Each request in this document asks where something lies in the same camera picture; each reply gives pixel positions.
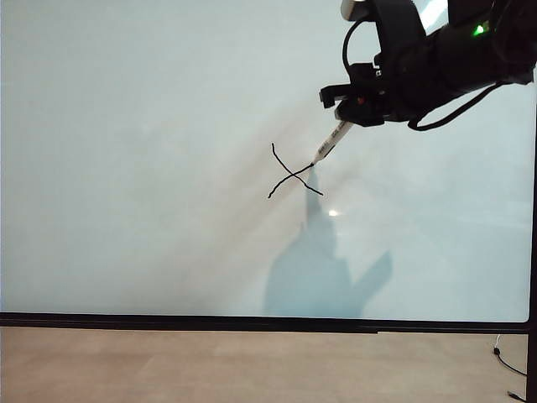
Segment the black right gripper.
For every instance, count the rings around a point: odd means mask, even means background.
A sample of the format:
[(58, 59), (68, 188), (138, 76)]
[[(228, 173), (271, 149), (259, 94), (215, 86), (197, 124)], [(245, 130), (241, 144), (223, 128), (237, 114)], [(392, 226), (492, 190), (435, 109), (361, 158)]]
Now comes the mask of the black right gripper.
[(349, 65), (352, 89), (350, 85), (325, 86), (319, 91), (320, 101), (323, 108), (341, 101), (336, 119), (361, 127), (407, 122), (425, 115), (438, 99), (434, 69), (434, 51), (428, 42), (383, 43), (372, 62)]

